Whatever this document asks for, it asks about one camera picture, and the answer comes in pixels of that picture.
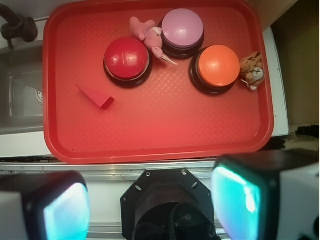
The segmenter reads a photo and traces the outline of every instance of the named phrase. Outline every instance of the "red tray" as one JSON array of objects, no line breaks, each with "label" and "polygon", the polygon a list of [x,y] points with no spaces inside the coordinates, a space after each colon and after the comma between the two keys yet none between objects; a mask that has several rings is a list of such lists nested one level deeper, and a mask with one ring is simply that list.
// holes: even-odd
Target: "red tray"
[{"label": "red tray", "polygon": [[[178,66],[153,59],[150,78],[123,89],[106,76],[108,45],[130,36],[129,19],[161,19],[171,10],[197,13],[203,48],[225,45],[239,59],[263,54],[265,83],[250,91],[237,82],[209,96],[191,83],[191,59]],[[109,93],[100,109],[76,84]],[[63,5],[49,18],[43,45],[44,135],[50,151],[70,164],[129,163],[254,152],[270,139],[273,107],[259,19],[242,0],[111,0]]]}]

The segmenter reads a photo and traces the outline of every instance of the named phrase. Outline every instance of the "plush toy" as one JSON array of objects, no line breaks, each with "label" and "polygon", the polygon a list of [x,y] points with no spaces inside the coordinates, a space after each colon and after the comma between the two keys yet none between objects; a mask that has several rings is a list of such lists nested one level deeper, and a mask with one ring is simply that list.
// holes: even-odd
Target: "plush toy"
[{"label": "plush toy", "polygon": [[162,51],[162,29],[160,27],[156,27],[155,21],[149,20],[143,23],[133,16],[130,18],[130,30],[133,36],[142,41],[143,44],[153,52],[156,58],[178,65]]},{"label": "plush toy", "polygon": [[265,72],[262,69],[261,52],[254,52],[250,56],[240,61],[240,76],[242,82],[246,83],[252,91],[257,90],[258,86],[265,80]]}]

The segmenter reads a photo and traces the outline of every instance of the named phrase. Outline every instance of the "button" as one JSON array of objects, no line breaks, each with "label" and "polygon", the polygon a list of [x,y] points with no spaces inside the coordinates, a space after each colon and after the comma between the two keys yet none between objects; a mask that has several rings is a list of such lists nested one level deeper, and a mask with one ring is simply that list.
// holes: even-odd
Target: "button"
[{"label": "button", "polygon": [[206,48],[200,55],[198,71],[207,84],[213,87],[225,87],[238,78],[240,61],[229,47],[213,45]]},{"label": "button", "polygon": [[132,80],[141,76],[149,65],[144,44],[133,37],[113,41],[104,54],[106,70],[116,79]]},{"label": "button", "polygon": [[182,8],[170,11],[163,18],[161,27],[165,40],[177,48],[196,45],[204,34],[200,17],[193,11]]}]

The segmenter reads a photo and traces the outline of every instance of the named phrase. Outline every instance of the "tan plush toy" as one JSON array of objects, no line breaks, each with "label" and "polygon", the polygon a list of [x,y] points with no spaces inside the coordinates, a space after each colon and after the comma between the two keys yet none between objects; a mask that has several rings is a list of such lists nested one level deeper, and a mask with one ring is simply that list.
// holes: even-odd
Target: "tan plush toy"
[{"label": "tan plush toy", "polygon": [[265,72],[262,69],[263,64],[261,59],[261,52],[256,51],[240,61],[241,81],[246,83],[252,91],[257,90],[258,86],[265,80]]}]

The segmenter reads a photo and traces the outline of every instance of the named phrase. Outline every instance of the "sink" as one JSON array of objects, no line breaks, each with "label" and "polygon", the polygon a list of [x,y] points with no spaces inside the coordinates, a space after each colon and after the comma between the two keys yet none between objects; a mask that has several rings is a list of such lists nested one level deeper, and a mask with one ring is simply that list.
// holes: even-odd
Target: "sink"
[{"label": "sink", "polygon": [[43,131],[42,46],[0,50],[0,135]]}]

